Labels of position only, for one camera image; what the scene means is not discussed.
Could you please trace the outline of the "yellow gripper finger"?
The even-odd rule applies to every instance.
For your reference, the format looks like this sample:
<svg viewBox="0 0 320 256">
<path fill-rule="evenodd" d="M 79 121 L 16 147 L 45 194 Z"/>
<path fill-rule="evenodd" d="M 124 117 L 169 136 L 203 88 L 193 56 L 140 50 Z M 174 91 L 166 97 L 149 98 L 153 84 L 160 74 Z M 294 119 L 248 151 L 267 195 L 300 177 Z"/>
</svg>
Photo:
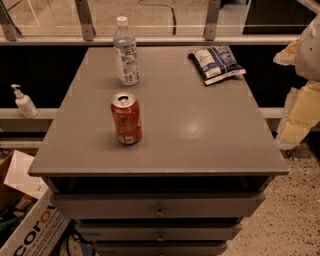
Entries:
<svg viewBox="0 0 320 256">
<path fill-rule="evenodd" d="M 283 66 L 294 65 L 297 45 L 298 39 L 293 40 L 285 49 L 281 50 L 274 56 L 273 62 Z"/>
<path fill-rule="evenodd" d="M 320 82 L 308 81 L 301 89 L 292 87 L 277 128 L 276 145 L 281 150 L 292 150 L 319 122 Z"/>
</svg>

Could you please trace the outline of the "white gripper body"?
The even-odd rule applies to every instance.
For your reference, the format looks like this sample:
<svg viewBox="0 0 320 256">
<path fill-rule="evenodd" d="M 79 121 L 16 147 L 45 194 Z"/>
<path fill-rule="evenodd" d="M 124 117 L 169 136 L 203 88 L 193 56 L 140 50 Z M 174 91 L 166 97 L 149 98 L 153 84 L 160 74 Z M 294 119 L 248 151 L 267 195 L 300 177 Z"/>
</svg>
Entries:
<svg viewBox="0 0 320 256">
<path fill-rule="evenodd" d="M 295 70 L 307 80 L 320 81 L 320 13 L 300 35 L 295 54 Z"/>
</svg>

